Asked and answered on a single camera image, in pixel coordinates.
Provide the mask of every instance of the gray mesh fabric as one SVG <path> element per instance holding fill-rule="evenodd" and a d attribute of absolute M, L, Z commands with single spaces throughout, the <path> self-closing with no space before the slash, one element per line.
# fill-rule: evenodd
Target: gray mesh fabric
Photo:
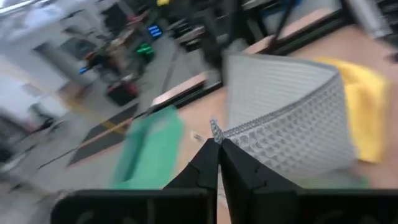
<path fill-rule="evenodd" d="M 226 138 L 290 179 L 353 164 L 343 81 L 335 67 L 244 54 L 230 55 L 227 66 Z"/>

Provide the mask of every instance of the cable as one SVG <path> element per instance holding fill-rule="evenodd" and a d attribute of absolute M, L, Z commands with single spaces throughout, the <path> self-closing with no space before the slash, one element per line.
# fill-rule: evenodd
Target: cable
<path fill-rule="evenodd" d="M 221 45 L 221 49 L 226 49 L 229 45 L 232 44 L 232 42 L 236 38 L 236 24 L 238 19 L 238 13 L 242 12 L 242 0 L 232 0 L 231 3 L 231 9 L 229 9 L 229 19 L 227 23 L 227 34 L 228 34 L 228 39 L 225 43 Z"/>
<path fill-rule="evenodd" d="M 189 55 L 189 53 L 184 54 L 184 61 L 185 61 L 185 66 L 187 67 L 188 71 L 191 73 L 192 77 L 195 77 L 196 75 L 199 74 L 199 71 L 191 64 L 192 58 Z"/>
<path fill-rule="evenodd" d="M 169 85 L 169 81 L 171 79 L 171 76 L 173 75 L 173 72 L 174 72 L 174 69 L 175 69 L 175 64 L 176 64 L 179 52 L 180 52 L 179 51 L 179 47 L 177 47 L 175 49 L 175 52 L 174 52 L 173 56 L 172 56 L 172 60 L 171 60 L 170 66 L 167 69 L 166 77 L 164 79 L 164 82 L 163 82 L 163 85 L 162 85 L 162 88 L 161 88 L 161 91 L 160 91 L 160 95 L 164 94 L 167 91 L 167 86 Z M 150 106 L 142 117 L 146 118 L 147 116 L 149 116 L 150 114 L 155 112 L 156 109 L 157 109 L 157 105 Z"/>
<path fill-rule="evenodd" d="M 12 161 L 7 162 L 4 164 L 1 168 L 1 172 L 10 172 L 14 170 L 15 168 L 19 167 L 29 156 L 29 154 L 32 152 L 32 150 L 36 147 L 37 145 L 33 145 L 29 147 L 28 149 L 24 150 L 22 153 L 16 153 L 14 158 L 12 158 Z"/>
<path fill-rule="evenodd" d="M 67 151 L 67 152 L 65 152 L 65 153 L 63 153 L 63 154 L 61 154 L 60 156 L 58 156 L 58 157 L 56 157 L 56 158 L 54 158 L 54 159 L 51 159 L 51 160 L 47 161 L 46 163 L 43 163 L 42 165 L 40 165 L 40 166 L 37 168 L 37 170 L 39 170 L 39 169 L 41 169 L 41 168 L 43 168 L 43 167 L 45 167 L 45 166 L 47 166 L 47 165 L 50 165 L 51 163 L 53 163 L 53 162 L 55 162 L 55 161 L 57 161 L 57 160 L 63 158 L 64 156 L 66 156 L 66 155 L 68 155 L 68 154 L 70 154 L 70 153 L 72 153 L 72 152 L 75 152 L 75 151 L 77 151 L 77 150 L 78 150 L 78 148 L 76 148 L 76 149 L 71 149 L 71 150 L 69 150 L 69 151 Z"/>
<path fill-rule="evenodd" d="M 282 19 L 280 20 L 277 30 L 272 37 L 272 39 L 269 41 L 268 47 L 266 47 L 266 54 L 269 54 L 269 52 L 272 51 L 272 49 L 276 46 L 277 41 L 279 39 L 280 33 L 282 32 L 282 29 L 285 27 L 287 19 L 291 15 L 293 8 L 296 4 L 296 0 L 290 0 L 289 3 L 287 4 L 287 7 L 282 15 Z"/>
<path fill-rule="evenodd" d="M 28 156 L 31 154 L 31 152 L 33 151 L 33 149 L 35 149 L 35 147 L 37 146 L 37 144 L 34 144 L 33 146 L 29 147 L 28 149 L 26 149 L 25 151 L 22 152 L 22 154 L 20 154 L 19 156 L 23 155 L 23 158 L 21 158 L 19 161 L 17 161 L 17 163 L 12 166 L 10 169 L 8 169 L 7 171 L 5 171 L 6 177 L 10 177 L 12 178 L 11 175 L 11 171 L 14 170 L 15 168 L 19 167 L 22 165 L 22 163 L 28 158 Z M 10 189 L 9 192 L 15 191 L 20 189 L 21 187 L 25 186 L 25 183 L 27 183 L 27 185 L 29 185 L 29 181 L 33 179 L 34 176 L 37 175 L 38 173 L 38 169 L 32 174 L 30 175 L 28 178 L 25 178 L 24 180 L 18 180 L 19 183 L 13 185 Z"/>

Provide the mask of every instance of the black mat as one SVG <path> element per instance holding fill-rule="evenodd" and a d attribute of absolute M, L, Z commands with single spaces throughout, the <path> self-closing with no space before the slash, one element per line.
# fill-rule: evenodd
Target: black mat
<path fill-rule="evenodd" d="M 184 97 L 189 96 L 189 95 L 194 95 L 197 91 L 202 90 L 204 88 L 204 82 L 198 83 L 197 85 L 187 89 L 181 94 L 178 94 L 177 96 L 173 97 L 170 99 L 170 101 L 166 101 L 164 103 L 161 103 L 160 106 L 158 107 L 158 110 L 164 108 L 166 105 L 170 104 L 178 104 L 179 101 L 182 101 Z M 116 116 L 113 116 L 111 119 L 108 121 L 112 122 L 113 124 L 120 124 L 123 121 L 132 118 L 134 115 L 136 115 L 136 111 L 138 109 L 138 105 L 134 105 L 123 112 L 117 114 Z M 128 124 L 123 126 L 124 129 L 128 128 Z M 106 131 L 107 128 L 102 126 L 102 125 L 97 125 L 95 126 L 86 136 L 86 138 L 83 140 L 83 142 L 88 141 L 97 135 L 103 133 Z M 76 164 L 77 162 L 82 161 L 83 159 L 86 159 L 94 154 L 97 154 L 103 150 L 106 150 L 116 144 L 119 144 L 124 141 L 124 134 L 120 134 L 118 132 L 111 132 L 108 133 L 107 135 L 77 149 L 75 155 L 73 155 L 72 159 L 70 160 L 68 166 Z"/>
<path fill-rule="evenodd" d="M 112 122 L 113 124 L 120 124 L 123 121 L 134 117 L 138 109 L 138 105 L 131 106 L 130 108 L 124 110 L 123 112 L 117 114 L 116 116 L 113 116 L 111 119 L 108 121 Z M 128 128 L 128 124 L 123 126 L 124 129 Z M 95 136 L 103 133 L 104 131 L 107 131 L 107 128 L 102 126 L 102 125 L 97 125 L 91 131 L 87 134 L 85 141 L 90 140 L 91 138 L 94 138 Z M 79 148 L 75 155 L 73 155 L 72 159 L 69 161 L 68 166 L 73 165 L 83 159 L 86 159 L 94 154 L 97 154 L 109 147 L 112 147 L 116 144 L 121 143 L 124 141 L 124 134 L 112 131 L 108 134 L 106 134 L 103 137 L 100 137 L 99 139 Z"/>
<path fill-rule="evenodd" d="M 127 108 L 126 110 L 122 111 L 121 113 L 119 113 L 119 114 L 113 116 L 112 118 L 110 118 L 108 121 L 110 123 L 113 123 L 113 124 L 120 124 L 123 121 L 125 121 L 125 120 L 127 120 L 129 118 L 132 118 L 136 114 L 137 110 L 138 110 L 138 104 Z M 85 137 L 85 139 L 83 140 L 83 142 L 88 141 L 88 140 L 96 137 L 97 135 L 103 133 L 106 130 L 108 130 L 107 127 L 105 127 L 105 126 L 103 126 L 101 124 L 95 126 L 94 128 L 92 128 L 88 132 L 88 134 Z"/>

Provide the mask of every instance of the floor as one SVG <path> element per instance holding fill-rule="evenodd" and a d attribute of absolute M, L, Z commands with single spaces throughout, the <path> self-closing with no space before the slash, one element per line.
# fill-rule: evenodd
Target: floor
<path fill-rule="evenodd" d="M 295 10 L 290 20 L 299 19 L 321 7 L 335 9 L 336 4 L 333 1 L 303 0 L 303 4 Z M 275 29 L 279 17 L 280 15 L 277 14 L 266 20 L 266 24 L 271 30 Z M 30 183 L 33 188 L 24 187 L 7 194 L 6 192 L 12 184 L 7 182 L 0 184 L 0 217 L 2 220 L 13 224 L 47 222 L 46 215 L 48 215 L 51 203 L 43 205 L 46 201 L 42 200 L 44 195 L 59 190 L 105 189 L 109 186 L 109 178 L 118 160 L 121 146 L 115 147 L 112 151 L 108 151 L 96 159 L 68 169 L 66 166 L 74 151 L 67 152 L 76 148 L 87 132 L 100 121 L 112 117 L 133 104 L 139 105 L 137 113 L 145 111 L 150 106 L 152 100 L 160 94 L 165 74 L 170 65 L 170 55 L 174 53 L 176 45 L 172 40 L 163 37 L 155 43 L 154 49 L 157 56 L 148 66 L 146 74 L 141 80 L 142 93 L 139 99 L 123 107 L 114 106 L 102 97 L 106 88 L 105 84 L 100 81 L 94 82 L 91 93 L 82 103 L 85 109 L 76 108 L 63 118 L 68 122 L 67 134 L 60 136 L 56 141 L 37 146 L 20 166 L 11 171 L 12 182 L 22 180 Z M 206 65 L 202 62 L 198 51 L 186 55 L 180 53 L 167 89 L 171 89 L 204 70 L 206 70 Z M 21 144 L 25 145 L 21 148 L 27 147 L 30 142 L 34 141 L 36 139 L 27 139 L 25 143 Z M 42 167 L 43 164 L 58 157 L 59 159 Z M 29 222 L 29 217 L 32 214 L 43 218 L 43 220 L 36 218 L 37 220 Z"/>

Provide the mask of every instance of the yellow cloth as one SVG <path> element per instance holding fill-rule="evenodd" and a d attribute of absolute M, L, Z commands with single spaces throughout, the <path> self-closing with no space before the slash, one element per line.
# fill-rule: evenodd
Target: yellow cloth
<path fill-rule="evenodd" d="M 157 5 L 158 6 L 164 6 L 169 4 L 170 0 L 157 0 Z"/>
<path fill-rule="evenodd" d="M 377 72 L 353 63 L 332 58 L 316 61 L 336 66 L 343 77 L 351 137 L 358 159 L 380 162 L 386 137 L 389 82 Z"/>

